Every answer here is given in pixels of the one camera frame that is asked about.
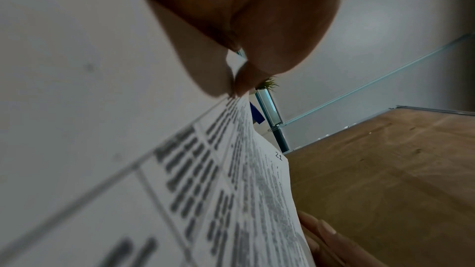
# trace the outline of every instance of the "teal strip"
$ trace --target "teal strip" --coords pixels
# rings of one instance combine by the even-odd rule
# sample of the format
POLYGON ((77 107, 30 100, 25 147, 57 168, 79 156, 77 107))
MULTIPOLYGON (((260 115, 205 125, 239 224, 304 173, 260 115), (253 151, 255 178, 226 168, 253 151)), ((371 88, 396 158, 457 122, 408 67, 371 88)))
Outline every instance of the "teal strip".
POLYGON ((318 107, 316 107, 316 108, 314 108, 314 109, 312 109, 312 110, 310 110, 310 111, 308 111, 308 112, 306 112, 306 113, 304 113, 304 114, 302 114, 302 115, 300 115, 300 116, 297 116, 297 117, 295 117, 295 118, 290 119, 289 121, 286 121, 286 122, 280 124, 279 126, 277 126, 277 128, 280 129, 280 128, 284 127, 284 126, 287 126, 287 125, 289 125, 289 124, 291 124, 291 123, 293 123, 293 122, 299 120, 300 118, 303 118, 303 117, 305 117, 305 116, 307 116, 307 115, 310 115, 310 114, 312 114, 312 113, 314 113, 314 112, 316 112, 316 111, 318 111, 318 110, 320 110, 320 109, 323 109, 324 107, 326 107, 326 106, 328 106, 328 105, 330 105, 330 104, 332 104, 332 103, 334 103, 334 102, 337 102, 337 101, 339 101, 340 99, 343 99, 343 98, 345 98, 345 97, 347 97, 347 96, 350 96, 351 94, 356 93, 356 92, 358 92, 359 90, 366 88, 367 86, 370 86, 370 85, 372 85, 372 84, 374 84, 374 83, 376 83, 376 82, 379 82, 380 80, 385 79, 386 77, 391 76, 391 75, 393 75, 393 74, 396 73, 396 72, 399 72, 399 71, 401 71, 401 70, 403 70, 403 69, 405 69, 405 68, 407 68, 407 67, 409 67, 409 66, 412 66, 412 65, 414 65, 414 64, 417 64, 417 63, 419 63, 420 61, 422 61, 422 60, 424 60, 424 59, 426 59, 426 58, 428 58, 428 57, 430 57, 430 56, 432 56, 432 55, 434 55, 434 54, 436 54, 436 53, 439 53, 439 52, 441 52, 441 51, 444 51, 444 50, 446 50, 446 49, 448 49, 448 48, 450 48, 450 47, 452 47, 452 46, 454 46, 454 45, 456 45, 456 44, 458 44, 458 43, 460 43, 460 42, 462 42, 462 41, 465 41, 465 40, 467 40, 467 39, 469 39, 469 38, 475 38, 475 33, 464 34, 463 36, 461 36, 461 37, 459 37, 459 38, 453 40, 452 42, 450 42, 450 43, 448 43, 448 44, 442 46, 441 48, 439 48, 439 49, 437 49, 437 50, 434 50, 433 52, 431 52, 431 53, 429 53, 429 54, 426 54, 426 55, 424 55, 424 56, 421 56, 420 58, 418 58, 418 59, 416 59, 416 60, 414 60, 414 61, 412 61, 412 62, 410 62, 410 63, 408 63, 408 64, 406 64, 406 65, 404 65, 404 66, 402 66, 402 67, 399 67, 399 68, 397 68, 396 70, 391 71, 391 72, 389 72, 388 74, 381 76, 380 78, 377 78, 377 79, 375 79, 375 80, 373 80, 373 81, 370 81, 369 83, 364 84, 364 85, 362 85, 362 86, 359 87, 359 88, 356 88, 356 89, 354 89, 354 90, 352 90, 352 91, 350 91, 350 92, 348 92, 348 93, 343 94, 342 96, 339 96, 339 97, 337 97, 337 98, 335 98, 335 99, 332 99, 332 100, 330 100, 330 101, 328 101, 328 102, 325 102, 324 104, 322 104, 322 105, 320 105, 320 106, 318 106, 318 107))

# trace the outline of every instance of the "paper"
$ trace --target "paper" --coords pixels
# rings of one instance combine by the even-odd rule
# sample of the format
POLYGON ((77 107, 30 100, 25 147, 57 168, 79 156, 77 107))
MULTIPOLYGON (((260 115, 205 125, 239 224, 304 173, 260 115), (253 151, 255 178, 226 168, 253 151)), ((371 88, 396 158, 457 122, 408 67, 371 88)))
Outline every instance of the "paper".
POLYGON ((244 59, 144 0, 1 3, 0 266, 313 265, 247 97, 193 78, 244 59))

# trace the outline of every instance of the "brown wooden surface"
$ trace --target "brown wooden surface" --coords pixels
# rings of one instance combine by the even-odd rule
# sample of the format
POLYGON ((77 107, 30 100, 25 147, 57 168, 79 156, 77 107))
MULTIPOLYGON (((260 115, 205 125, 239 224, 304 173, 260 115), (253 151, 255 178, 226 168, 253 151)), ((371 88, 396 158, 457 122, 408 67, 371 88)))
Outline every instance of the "brown wooden surface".
POLYGON ((395 266, 475 266, 475 117, 395 109, 287 155, 298 210, 395 266))

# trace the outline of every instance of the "blue object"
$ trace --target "blue object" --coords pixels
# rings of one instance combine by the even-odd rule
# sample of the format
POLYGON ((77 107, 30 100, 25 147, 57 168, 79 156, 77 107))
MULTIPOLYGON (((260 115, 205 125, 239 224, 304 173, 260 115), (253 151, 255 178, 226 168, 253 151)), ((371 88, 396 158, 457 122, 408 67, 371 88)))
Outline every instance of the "blue object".
POLYGON ((266 120, 264 116, 262 116, 261 112, 259 112, 259 110, 252 103, 249 104, 251 105, 252 119, 258 124, 263 123, 266 120))

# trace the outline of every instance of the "green plant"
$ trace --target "green plant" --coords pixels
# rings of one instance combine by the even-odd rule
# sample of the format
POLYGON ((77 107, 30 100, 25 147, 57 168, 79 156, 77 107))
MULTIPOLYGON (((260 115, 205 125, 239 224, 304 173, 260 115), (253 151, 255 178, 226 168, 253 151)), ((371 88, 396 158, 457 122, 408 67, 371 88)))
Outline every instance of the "green plant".
POLYGON ((279 85, 276 84, 275 76, 268 77, 265 81, 261 82, 257 85, 256 90, 274 90, 274 87, 278 87, 279 85))

